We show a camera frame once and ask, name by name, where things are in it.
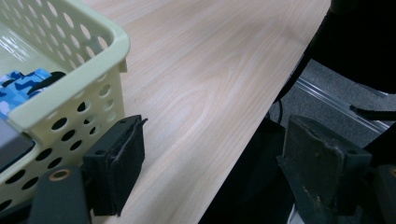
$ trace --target blue object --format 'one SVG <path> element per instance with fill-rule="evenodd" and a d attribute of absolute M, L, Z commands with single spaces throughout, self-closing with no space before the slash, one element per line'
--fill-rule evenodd
<path fill-rule="evenodd" d="M 18 71 L 12 71 L 0 77 L 0 119 L 7 119 L 13 109 L 46 89 L 29 92 L 35 85 L 49 77 L 51 73 L 42 68 L 26 76 Z"/>

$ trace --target light green basket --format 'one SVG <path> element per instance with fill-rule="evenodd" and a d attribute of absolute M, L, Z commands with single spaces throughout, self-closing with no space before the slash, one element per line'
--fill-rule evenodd
<path fill-rule="evenodd" d="M 37 179 L 82 155 L 124 118 L 128 35 L 78 0 L 0 0 L 0 74 L 41 67 L 67 76 L 9 114 L 35 147 L 0 174 L 0 211 L 31 199 Z"/>

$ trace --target table surface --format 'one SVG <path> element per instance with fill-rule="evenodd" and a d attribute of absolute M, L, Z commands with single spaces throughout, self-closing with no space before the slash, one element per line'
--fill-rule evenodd
<path fill-rule="evenodd" d="M 325 16 L 330 0 L 83 0 L 131 38 L 127 116 L 146 159 L 120 217 L 197 223 Z"/>

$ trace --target wooden table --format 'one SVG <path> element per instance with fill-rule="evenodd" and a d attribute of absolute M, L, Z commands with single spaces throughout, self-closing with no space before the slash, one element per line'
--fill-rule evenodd
<path fill-rule="evenodd" d="M 197 223 L 330 0 L 83 2 L 131 37 L 125 110 L 148 118 L 147 156 L 121 216 L 93 222 Z"/>

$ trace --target basket hole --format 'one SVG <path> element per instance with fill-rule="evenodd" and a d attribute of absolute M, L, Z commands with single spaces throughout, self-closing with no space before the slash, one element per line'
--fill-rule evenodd
<path fill-rule="evenodd" d="M 64 29 L 62 29 L 62 27 L 60 27 L 59 25 L 56 25 L 56 29 L 58 30 L 59 35 L 62 38 L 65 38 Z"/>
<path fill-rule="evenodd" d="M 77 59 L 78 59 L 78 62 L 79 62 L 80 64 L 85 63 L 84 59 L 83 59 L 82 56 L 79 55 L 79 54 L 77 54 Z"/>
<path fill-rule="evenodd" d="M 43 6 L 42 4 L 41 4 L 41 0 L 35 0 L 36 2 L 37 2 L 37 4 L 41 7 L 41 6 Z"/>
<path fill-rule="evenodd" d="M 69 63 L 70 63 L 70 66 L 72 66 L 72 68 L 74 68 L 74 69 L 77 68 L 76 64 L 73 61 L 70 60 Z"/>
<path fill-rule="evenodd" d="M 7 4 L 7 2 L 6 2 L 5 0 L 3 0 L 3 4 L 4 4 L 4 6 L 6 7 L 6 10 L 9 11 L 9 6 L 8 6 L 8 4 Z"/>
<path fill-rule="evenodd" d="M 99 41 L 99 45 L 100 45 L 100 47 L 102 47 L 102 49 L 108 48 L 107 42 L 101 36 L 98 36 L 98 41 Z"/>
<path fill-rule="evenodd" d="M 38 177 L 32 178 L 30 179 L 28 182 L 26 182 L 23 186 L 22 189 L 29 189 L 32 186 L 35 185 L 35 183 L 37 183 Z"/>
<path fill-rule="evenodd" d="M 47 2 L 47 4 L 49 5 L 49 10 L 52 13 L 52 15 L 58 17 L 58 12 L 56 11 L 55 7 L 50 2 Z"/>
<path fill-rule="evenodd" d="M 20 24 L 17 22 L 17 20 L 15 20 L 15 18 L 13 17 L 12 20 L 14 21 L 14 24 L 18 27 L 21 27 Z"/>
<path fill-rule="evenodd" d="M 6 184 L 12 184 L 17 182 L 24 176 L 25 173 L 26 173 L 25 170 L 19 170 L 14 176 L 12 176 L 10 179 L 6 181 Z"/>
<path fill-rule="evenodd" d="M 32 16 L 37 18 L 37 14 L 35 13 L 35 10 L 30 5 L 27 5 L 27 7 L 29 7 L 29 10 L 30 10 L 30 13 L 32 13 Z"/>
<path fill-rule="evenodd" d="M 49 36 L 50 36 L 50 39 L 52 40 L 52 43 L 53 43 L 54 45 L 58 46 L 59 43 L 58 43 L 58 40 L 56 39 L 56 37 L 53 36 L 53 35 L 49 35 Z"/>
<path fill-rule="evenodd" d="M 90 106 L 90 102 L 89 101 L 84 101 L 84 102 L 82 102 L 79 106 L 78 106 L 78 108 L 77 108 L 77 111 L 78 112 L 84 112 L 84 111 L 86 111 L 87 109 L 88 109 L 88 107 Z"/>
<path fill-rule="evenodd" d="M 26 26 L 23 26 L 23 30 L 26 32 L 26 34 L 31 35 L 29 29 Z"/>
<path fill-rule="evenodd" d="M 75 135 L 76 131 L 71 130 L 67 133 L 64 134 L 64 136 L 62 136 L 62 141 L 65 142 L 67 140 L 69 140 L 70 138 L 72 138 Z"/>
<path fill-rule="evenodd" d="M 27 22 L 27 24 L 30 26 L 30 27 L 34 27 L 33 26 L 33 23 L 30 21 L 30 19 L 27 17 L 27 16 L 25 16 L 25 19 L 26 19 L 26 22 Z"/>
<path fill-rule="evenodd" d="M 35 158 L 36 161 L 43 161 L 52 153 L 52 148 L 47 148 L 44 151 L 40 152 L 38 156 Z"/>
<path fill-rule="evenodd" d="M 96 127 L 93 127 L 93 128 L 90 130 L 90 135 L 99 133 L 100 128 L 101 128 L 100 125 L 98 125 L 98 126 L 96 126 Z"/>
<path fill-rule="evenodd" d="M 47 19 L 47 17 L 45 15 L 41 15 L 41 17 L 43 18 L 44 23 L 46 23 L 46 26 L 50 28 L 50 21 L 49 19 Z"/>
<path fill-rule="evenodd" d="M 38 32 L 42 35 L 42 36 L 46 36 L 46 33 L 44 32 L 43 28 L 41 28 L 41 26 L 37 25 L 38 28 Z"/>
<path fill-rule="evenodd" d="M 38 43 L 40 43 L 40 44 L 42 43 L 42 42 L 41 42 L 41 38 L 38 37 L 38 35 L 35 35 L 35 40 L 36 40 Z"/>
<path fill-rule="evenodd" d="M 8 16 L 8 14 L 7 14 L 4 10 L 2 10 L 2 14 L 3 14 L 3 16 L 6 17 L 6 19 L 9 21 L 9 16 Z"/>
<path fill-rule="evenodd" d="M 104 97 L 110 93 L 111 86 L 109 84 L 105 85 L 100 91 L 99 96 Z"/>
<path fill-rule="evenodd" d="M 104 105 L 104 110 L 111 109 L 111 107 L 113 107 L 113 105 L 114 105 L 114 100 L 113 99 L 109 99 L 108 101 L 106 101 L 106 103 Z"/>
<path fill-rule="evenodd" d="M 48 169 L 52 169 L 55 166 L 59 165 L 59 163 L 61 163 L 62 161 L 62 157 L 55 159 L 54 161 L 52 161 L 49 166 L 47 166 Z"/>
<path fill-rule="evenodd" d="M 77 142 L 75 142 L 71 147 L 70 147 L 70 151 L 74 151 L 76 149 L 78 149 L 81 146 L 82 141 L 78 140 Z"/>
<path fill-rule="evenodd" d="M 49 49 L 49 51 L 53 52 L 52 46 L 49 43 L 46 43 L 46 45 L 47 45 L 47 49 Z"/>
<path fill-rule="evenodd" d="M 0 203 L 0 212 L 6 210 L 6 208 L 8 208 L 11 203 L 12 200 L 6 200 L 5 202 Z"/>
<path fill-rule="evenodd" d="M 18 5 L 20 6 L 20 8 L 24 9 L 24 5 L 21 0 L 18 0 Z"/>
<path fill-rule="evenodd" d="M 95 53 L 93 52 L 93 49 L 91 49 L 91 47 L 87 46 L 85 47 L 85 49 L 87 50 L 88 55 L 90 55 L 90 58 L 93 58 L 95 56 Z"/>
<path fill-rule="evenodd" d="M 70 50 L 70 48 L 66 44 L 64 44 L 64 51 L 66 51 L 66 54 L 72 55 L 72 51 Z"/>
<path fill-rule="evenodd" d="M 58 50 L 58 56 L 59 58 L 64 61 L 64 55 Z"/>
<path fill-rule="evenodd" d="M 73 20 L 66 13 L 64 13 L 64 19 L 66 20 L 67 24 L 69 24 L 70 28 L 74 27 Z"/>
<path fill-rule="evenodd" d="M 58 119 L 51 127 L 52 130 L 59 130 L 61 129 L 67 122 L 67 118 Z"/>
<path fill-rule="evenodd" d="M 73 35 L 70 35 L 70 37 L 72 38 L 73 44 L 76 46 L 76 48 L 79 49 L 79 43 L 78 43 L 78 40 L 76 39 L 76 37 Z"/>
<path fill-rule="evenodd" d="M 81 24 L 81 25 L 80 25 L 80 28 L 81 28 L 82 33 L 85 35 L 85 37 L 86 37 L 87 39 L 91 39 L 91 33 L 90 33 L 90 31 L 87 29 L 87 27 L 86 27 L 85 25 Z"/>
<path fill-rule="evenodd" d="M 22 19 L 21 13 L 16 8 L 14 8 L 14 12 L 15 12 L 15 15 L 17 15 L 17 17 L 19 19 Z"/>
<path fill-rule="evenodd" d="M 119 114 L 117 113 L 117 111 L 112 111 L 112 112 L 110 113 L 110 115 L 107 117 L 107 122 L 112 122 L 112 121 L 114 121 L 114 120 L 117 118 L 118 115 L 119 115 Z"/>
<path fill-rule="evenodd" d="M 96 120 L 96 115 L 89 115 L 86 119 L 84 119 L 84 124 L 90 124 Z"/>

